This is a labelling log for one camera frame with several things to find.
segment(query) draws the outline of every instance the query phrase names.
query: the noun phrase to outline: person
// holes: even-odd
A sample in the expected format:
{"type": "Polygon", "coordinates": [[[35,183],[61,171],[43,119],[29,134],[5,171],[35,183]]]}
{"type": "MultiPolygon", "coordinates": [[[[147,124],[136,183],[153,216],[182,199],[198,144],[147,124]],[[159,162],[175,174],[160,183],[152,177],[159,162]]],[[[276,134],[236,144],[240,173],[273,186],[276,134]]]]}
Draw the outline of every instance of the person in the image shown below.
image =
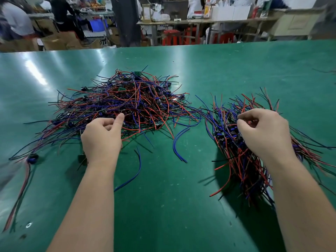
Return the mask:
{"type": "Polygon", "coordinates": [[[0,7],[9,24],[11,40],[35,37],[32,22],[26,12],[7,0],[0,0],[0,7]]]}
{"type": "MultiPolygon", "coordinates": [[[[48,252],[113,251],[113,176],[123,121],[124,114],[119,114],[115,120],[97,118],[86,126],[81,139],[88,167],[48,252]]],[[[336,212],[296,157],[288,121],[274,111],[258,108],[240,114],[237,126],[272,176],[286,250],[334,251],[336,212]]]]}
{"type": "Polygon", "coordinates": [[[84,40],[85,36],[83,31],[80,30],[75,25],[74,21],[67,16],[68,12],[70,12],[73,17],[76,16],[70,4],[66,0],[51,0],[50,4],[58,29],[61,32],[74,31],[81,41],[84,40]]]}

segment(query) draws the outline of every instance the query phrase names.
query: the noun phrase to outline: hand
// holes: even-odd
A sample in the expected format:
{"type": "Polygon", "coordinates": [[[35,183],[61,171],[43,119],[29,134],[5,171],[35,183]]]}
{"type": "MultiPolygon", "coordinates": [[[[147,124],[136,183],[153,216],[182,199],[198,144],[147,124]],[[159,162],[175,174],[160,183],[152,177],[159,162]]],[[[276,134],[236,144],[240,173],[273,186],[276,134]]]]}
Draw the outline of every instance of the hand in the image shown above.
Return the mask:
{"type": "Polygon", "coordinates": [[[248,148],[267,166],[296,158],[288,121],[277,112],[259,108],[249,110],[238,115],[237,127],[248,148]]]}
{"type": "Polygon", "coordinates": [[[115,119],[96,118],[86,125],[81,139],[89,164],[103,162],[116,165],[122,146],[121,128],[124,118],[124,114],[120,113],[115,119]]]}

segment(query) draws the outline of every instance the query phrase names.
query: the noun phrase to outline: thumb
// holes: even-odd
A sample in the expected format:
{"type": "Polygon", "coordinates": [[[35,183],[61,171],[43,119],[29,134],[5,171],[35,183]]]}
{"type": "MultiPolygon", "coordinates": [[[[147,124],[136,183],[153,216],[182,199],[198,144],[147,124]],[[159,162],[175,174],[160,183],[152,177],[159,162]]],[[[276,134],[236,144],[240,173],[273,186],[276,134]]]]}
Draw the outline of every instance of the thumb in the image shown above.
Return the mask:
{"type": "Polygon", "coordinates": [[[119,113],[118,116],[115,118],[112,129],[113,131],[121,131],[123,127],[125,115],[123,113],[119,113]]]}
{"type": "Polygon", "coordinates": [[[248,123],[246,123],[242,119],[238,119],[237,120],[237,127],[238,127],[238,131],[240,132],[240,134],[242,135],[242,137],[244,137],[245,135],[247,135],[247,133],[249,133],[249,131],[251,131],[251,129],[253,129],[252,127],[249,126],[248,123]]]}

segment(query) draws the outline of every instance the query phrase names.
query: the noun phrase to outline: blue plastic bin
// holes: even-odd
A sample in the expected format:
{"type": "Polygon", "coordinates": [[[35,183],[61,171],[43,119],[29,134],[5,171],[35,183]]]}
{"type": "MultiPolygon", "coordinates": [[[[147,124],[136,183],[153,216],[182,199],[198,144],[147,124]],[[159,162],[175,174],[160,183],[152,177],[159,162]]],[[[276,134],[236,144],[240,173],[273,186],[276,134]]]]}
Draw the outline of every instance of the blue plastic bin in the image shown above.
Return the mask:
{"type": "Polygon", "coordinates": [[[105,31],[104,25],[103,25],[103,21],[101,21],[100,19],[91,20],[90,24],[91,24],[92,30],[94,32],[103,32],[103,31],[105,31]]]}

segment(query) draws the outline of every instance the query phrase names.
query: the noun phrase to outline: green workbench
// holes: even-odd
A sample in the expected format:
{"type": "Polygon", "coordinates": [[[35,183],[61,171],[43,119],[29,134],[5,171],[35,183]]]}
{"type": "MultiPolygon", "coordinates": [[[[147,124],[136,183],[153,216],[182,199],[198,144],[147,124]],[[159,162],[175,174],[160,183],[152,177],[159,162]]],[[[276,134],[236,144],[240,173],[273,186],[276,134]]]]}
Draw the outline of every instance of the green workbench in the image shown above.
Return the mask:
{"type": "MultiPolygon", "coordinates": [[[[287,41],[223,45],[195,45],[99,50],[8,53],[0,55],[0,227],[22,185],[22,164],[8,157],[32,141],[55,111],[47,102],[57,91],[91,85],[96,75],[111,76],[119,68],[153,75],[179,75],[179,93],[190,93],[193,106],[212,103],[210,93],[227,102],[266,87],[271,100],[290,124],[322,144],[335,146],[336,41],[287,41]]],[[[183,128],[176,126],[177,134],[183,128]]],[[[204,123],[193,127],[176,148],[188,163],[173,153],[167,130],[125,142],[114,185],[133,177],[141,153],[138,177],[115,193],[115,251],[284,251],[276,215],[260,201],[249,208],[237,186],[218,201],[209,197],[226,181],[225,169],[214,172],[223,157],[208,137],[204,123]]],[[[50,147],[32,166],[31,182],[11,231],[0,234],[0,251],[45,251],[59,227],[85,172],[78,171],[81,147],[50,147]]],[[[336,164],[336,150],[323,150],[323,160],[336,164]]],[[[318,172],[336,191],[332,175],[318,172]]],[[[336,197],[325,190],[333,205],[336,197]]]]}

